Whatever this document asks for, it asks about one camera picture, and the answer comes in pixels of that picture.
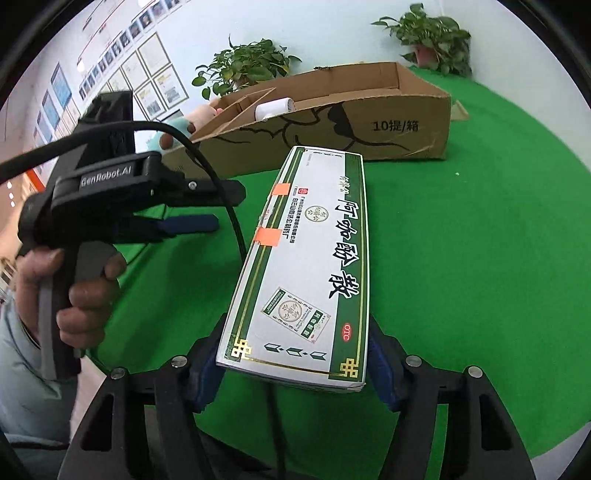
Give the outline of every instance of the black handle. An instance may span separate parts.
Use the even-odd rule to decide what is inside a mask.
[[[70,287],[77,281],[92,280],[103,274],[107,260],[115,255],[113,245],[87,242],[64,248],[64,264],[39,288],[39,342],[41,374],[47,380],[66,380],[80,373],[80,358],[60,339],[57,312],[70,308]]]

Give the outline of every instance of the screw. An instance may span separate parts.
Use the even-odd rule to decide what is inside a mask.
[[[409,355],[406,358],[406,363],[409,367],[420,367],[423,361],[421,360],[421,357],[417,355]]]
[[[174,367],[174,368],[181,368],[184,367],[185,365],[187,365],[187,357],[184,355],[177,355],[176,357],[174,357],[171,361],[170,364]]]
[[[480,378],[482,374],[482,370],[478,367],[469,367],[468,368],[468,375],[474,378]]]
[[[125,376],[125,368],[117,367],[117,368],[114,368],[113,370],[111,370],[111,378],[113,380],[118,380],[120,378],[123,378],[124,376]]]

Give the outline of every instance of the finger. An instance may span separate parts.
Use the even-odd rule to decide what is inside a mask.
[[[57,312],[57,326],[62,332],[78,335],[103,328],[111,316],[110,305],[100,310],[82,310],[78,307]]]
[[[21,284],[37,284],[42,278],[53,275],[64,263],[62,249],[49,250],[39,247],[17,260],[18,280]]]
[[[84,333],[68,333],[60,331],[61,341],[74,348],[93,348],[100,345],[105,339],[105,331],[102,328]]]
[[[100,309],[119,296],[119,284],[106,278],[79,282],[70,287],[70,302],[81,309]]]
[[[169,148],[173,147],[174,139],[171,134],[162,134],[160,135],[160,148],[163,150],[168,150]]]
[[[120,253],[113,255],[105,265],[105,277],[107,280],[116,280],[127,269],[127,262]]]

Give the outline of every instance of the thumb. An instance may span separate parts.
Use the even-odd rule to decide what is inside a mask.
[[[61,249],[49,250],[39,247],[31,250],[17,261],[18,283],[37,284],[42,278],[53,275],[64,262],[64,251]]]

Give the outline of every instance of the red seal logo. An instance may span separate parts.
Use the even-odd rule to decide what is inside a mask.
[[[343,325],[343,330],[341,330],[341,335],[343,336],[343,341],[348,342],[349,340],[351,340],[352,333],[353,333],[353,331],[351,329],[351,325],[348,323],[345,323]]]

